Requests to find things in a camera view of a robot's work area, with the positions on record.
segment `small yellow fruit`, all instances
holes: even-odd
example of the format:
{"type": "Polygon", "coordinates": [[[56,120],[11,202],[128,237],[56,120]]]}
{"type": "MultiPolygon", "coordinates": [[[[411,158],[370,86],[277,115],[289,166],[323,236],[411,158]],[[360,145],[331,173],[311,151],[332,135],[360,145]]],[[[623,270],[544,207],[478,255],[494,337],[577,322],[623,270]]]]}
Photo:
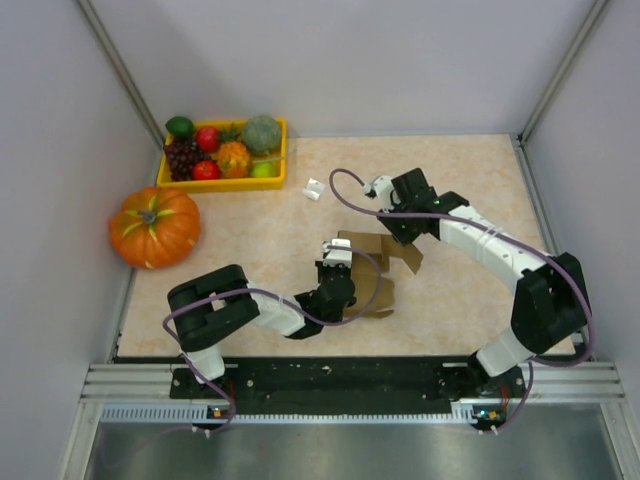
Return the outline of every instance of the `small yellow fruit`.
{"type": "Polygon", "coordinates": [[[251,169],[251,178],[277,177],[278,169],[272,162],[258,163],[251,169]]]}

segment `metal floor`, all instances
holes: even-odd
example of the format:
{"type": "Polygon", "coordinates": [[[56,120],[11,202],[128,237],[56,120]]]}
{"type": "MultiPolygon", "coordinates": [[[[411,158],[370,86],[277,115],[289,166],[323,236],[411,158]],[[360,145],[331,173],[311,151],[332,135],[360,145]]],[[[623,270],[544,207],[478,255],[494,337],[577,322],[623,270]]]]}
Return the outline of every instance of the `metal floor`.
{"type": "Polygon", "coordinates": [[[498,437],[464,425],[238,425],[206,440],[103,424],[85,480],[622,479],[596,406],[528,406],[498,437]]]}

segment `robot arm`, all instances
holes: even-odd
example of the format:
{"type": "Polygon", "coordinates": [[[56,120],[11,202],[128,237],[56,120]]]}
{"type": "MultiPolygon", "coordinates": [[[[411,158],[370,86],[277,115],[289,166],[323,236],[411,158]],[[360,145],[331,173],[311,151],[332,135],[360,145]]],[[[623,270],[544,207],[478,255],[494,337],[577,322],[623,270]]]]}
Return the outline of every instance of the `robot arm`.
{"type": "MultiPolygon", "coordinates": [[[[295,296],[283,296],[301,310],[325,322],[341,322],[343,311],[355,303],[351,280],[352,253],[332,249],[350,247],[349,240],[333,239],[323,244],[322,259],[316,261],[318,288],[295,296]]],[[[224,268],[178,285],[167,295],[171,311],[213,294],[257,287],[249,282],[239,265],[224,268]]],[[[175,318],[176,332],[184,355],[208,380],[224,375],[219,342],[248,323],[270,327],[291,339],[317,335],[322,325],[307,320],[282,302],[250,293],[233,295],[220,308],[206,304],[175,318]]]]}
{"type": "MultiPolygon", "coordinates": [[[[457,193],[438,196],[422,170],[414,169],[396,178],[376,177],[363,186],[363,191],[370,198],[379,198],[382,212],[448,214],[487,227],[482,231],[447,219],[379,217],[403,245],[426,233],[455,245],[493,272],[514,295],[510,326],[468,360],[468,381],[477,388],[520,362],[545,353],[586,324],[584,312],[564,279],[534,254],[498,238],[497,233],[505,233],[457,193]]],[[[578,260],[568,253],[554,260],[586,296],[578,260]]]]}

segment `white wall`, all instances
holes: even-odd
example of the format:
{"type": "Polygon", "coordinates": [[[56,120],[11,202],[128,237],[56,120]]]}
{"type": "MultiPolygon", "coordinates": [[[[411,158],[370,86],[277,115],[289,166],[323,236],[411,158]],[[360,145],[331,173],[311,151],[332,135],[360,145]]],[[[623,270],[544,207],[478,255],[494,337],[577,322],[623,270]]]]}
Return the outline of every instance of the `white wall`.
{"type": "Polygon", "coordinates": [[[581,259],[598,351],[640,420],[640,3],[612,2],[531,140],[564,248],[581,259]]]}
{"type": "Polygon", "coordinates": [[[593,0],[94,0],[160,124],[518,132],[593,0]]]}
{"type": "Polygon", "coordinates": [[[0,476],[54,478],[127,269],[107,218],[157,151],[71,1],[0,16],[0,476]]]}

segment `green melon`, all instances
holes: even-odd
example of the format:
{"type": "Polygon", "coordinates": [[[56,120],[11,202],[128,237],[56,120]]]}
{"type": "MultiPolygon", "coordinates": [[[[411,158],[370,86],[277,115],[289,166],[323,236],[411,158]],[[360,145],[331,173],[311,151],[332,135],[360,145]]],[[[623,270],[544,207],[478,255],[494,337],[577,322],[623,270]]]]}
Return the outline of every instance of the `green melon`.
{"type": "Polygon", "coordinates": [[[269,115],[250,118],[242,129],[242,143],[254,155],[267,155],[280,146],[282,129],[269,115]]]}

